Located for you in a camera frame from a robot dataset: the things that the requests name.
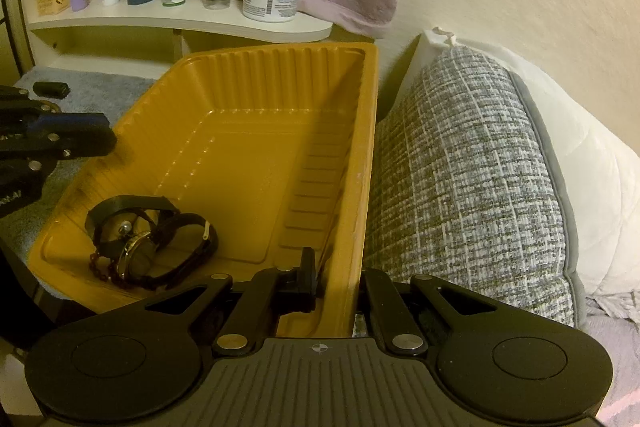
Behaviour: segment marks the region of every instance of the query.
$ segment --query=orange bin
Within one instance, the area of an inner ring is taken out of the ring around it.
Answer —
[[[188,282],[249,280],[316,250],[324,297],[281,318],[278,334],[350,336],[360,279],[378,92],[373,44],[278,44],[178,61],[117,123],[118,143],[89,159],[29,254],[37,277],[95,312],[151,295],[97,280],[87,212],[119,194],[165,196],[204,216],[220,247]],[[198,242],[160,253],[175,266]]]

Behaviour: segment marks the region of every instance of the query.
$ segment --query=white pillow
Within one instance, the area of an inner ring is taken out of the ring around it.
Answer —
[[[425,30],[395,103],[456,36]],[[512,51],[458,39],[520,76],[558,158],[578,232],[577,272],[588,295],[640,291],[640,158],[548,74]]]

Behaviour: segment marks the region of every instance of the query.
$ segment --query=gray carpet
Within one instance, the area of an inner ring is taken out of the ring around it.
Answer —
[[[42,100],[42,97],[35,96],[31,89],[34,82],[41,80],[66,82],[69,85],[70,92],[63,100],[47,99],[58,104],[62,111],[102,112],[111,126],[155,82],[151,78],[139,76],[35,67],[15,86],[29,89],[30,98]],[[0,219],[0,237],[23,261],[26,261],[29,249],[47,217],[84,162],[85,158],[59,162],[42,189],[40,201]]]

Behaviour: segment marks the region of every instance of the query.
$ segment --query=wristwatch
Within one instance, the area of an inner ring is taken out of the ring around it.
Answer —
[[[149,216],[150,210],[158,213],[157,221]],[[120,237],[104,241],[105,225],[120,214],[134,214],[144,219],[150,230],[136,233],[132,223],[125,219],[119,225]],[[148,276],[156,253],[171,242],[178,229],[188,225],[203,227],[199,245],[174,269],[158,277]],[[92,273],[98,279],[111,280],[121,287],[133,285],[148,290],[155,290],[160,286],[173,288],[208,261],[218,248],[218,236],[208,221],[198,214],[180,213],[178,208],[163,197],[123,195],[110,198],[89,211],[84,227],[96,248],[90,256],[89,267]],[[106,274],[97,266],[100,257],[111,260]]]

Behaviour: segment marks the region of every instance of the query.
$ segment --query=curved shelf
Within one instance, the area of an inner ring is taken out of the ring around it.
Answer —
[[[181,6],[171,7],[162,6],[162,0],[138,6],[130,6],[126,0],[103,6],[101,0],[92,0],[84,10],[73,12],[69,8],[57,15],[34,17],[27,24],[30,30],[70,26],[151,26],[278,43],[320,41],[329,36],[332,23],[305,13],[297,13],[288,22],[254,21],[242,15],[242,3],[237,0],[222,10],[206,9],[202,0],[186,0]]]

